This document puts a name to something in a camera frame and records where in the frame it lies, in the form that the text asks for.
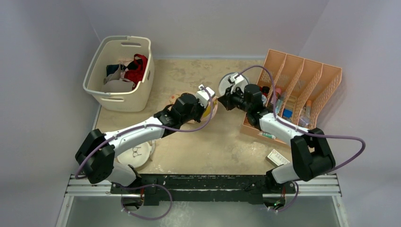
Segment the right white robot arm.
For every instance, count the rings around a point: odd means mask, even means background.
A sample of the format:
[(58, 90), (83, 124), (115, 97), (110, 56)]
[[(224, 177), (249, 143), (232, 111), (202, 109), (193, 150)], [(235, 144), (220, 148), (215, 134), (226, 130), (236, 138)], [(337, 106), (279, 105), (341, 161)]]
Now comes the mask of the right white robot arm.
[(275, 116), (263, 105), (258, 85), (248, 84), (244, 89), (231, 85), (218, 101), (228, 111), (234, 108), (244, 111), (252, 127), (270, 133), (290, 146), (292, 161), (266, 173), (265, 185), (270, 192), (278, 192), (286, 182), (309, 181), (335, 167), (335, 159), (323, 131), (318, 128), (297, 129), (294, 124)]

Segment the floral bra laundry bag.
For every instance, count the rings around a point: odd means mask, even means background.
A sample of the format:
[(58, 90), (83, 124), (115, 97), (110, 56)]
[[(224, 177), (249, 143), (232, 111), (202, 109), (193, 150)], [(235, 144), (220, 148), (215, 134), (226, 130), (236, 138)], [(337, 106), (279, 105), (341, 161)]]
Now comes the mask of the floral bra laundry bag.
[[(169, 103), (169, 104), (174, 104), (175, 101), (177, 100), (177, 98), (179, 98), (182, 94), (183, 94), (183, 92), (181, 92), (181, 93), (175, 93), (175, 94), (171, 95), (168, 103)], [(216, 97), (215, 95), (213, 95), (212, 98), (213, 98), (213, 99), (212, 99), (213, 101), (214, 101), (215, 99), (217, 100), (217, 97)]]

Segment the yellow bra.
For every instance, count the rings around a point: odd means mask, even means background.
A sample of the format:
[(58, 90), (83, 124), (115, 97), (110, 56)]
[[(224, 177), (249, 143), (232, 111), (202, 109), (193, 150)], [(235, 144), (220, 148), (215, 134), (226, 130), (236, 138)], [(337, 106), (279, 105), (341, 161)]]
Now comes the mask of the yellow bra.
[(211, 107), (208, 106), (207, 109), (205, 110), (205, 112), (203, 113), (202, 117), (201, 117), (201, 121), (207, 121), (209, 119), (209, 116), (211, 115), (211, 117), (213, 118), (217, 112), (218, 109), (218, 102), (215, 99), (213, 101), (213, 111), (211, 111)]

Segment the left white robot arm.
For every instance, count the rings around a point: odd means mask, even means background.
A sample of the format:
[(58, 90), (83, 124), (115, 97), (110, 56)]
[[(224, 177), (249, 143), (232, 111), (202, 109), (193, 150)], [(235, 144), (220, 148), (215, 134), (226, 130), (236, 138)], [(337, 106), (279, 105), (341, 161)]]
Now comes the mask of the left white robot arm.
[(128, 193), (140, 190), (139, 174), (131, 164), (122, 164), (116, 158), (142, 143), (183, 132), (189, 121), (201, 122), (208, 107), (213, 106), (215, 93), (200, 90), (196, 94), (183, 93), (173, 104), (155, 113), (145, 121), (112, 132), (92, 130), (75, 154), (79, 164), (76, 179), (87, 178), (97, 184), (103, 180), (118, 183)]

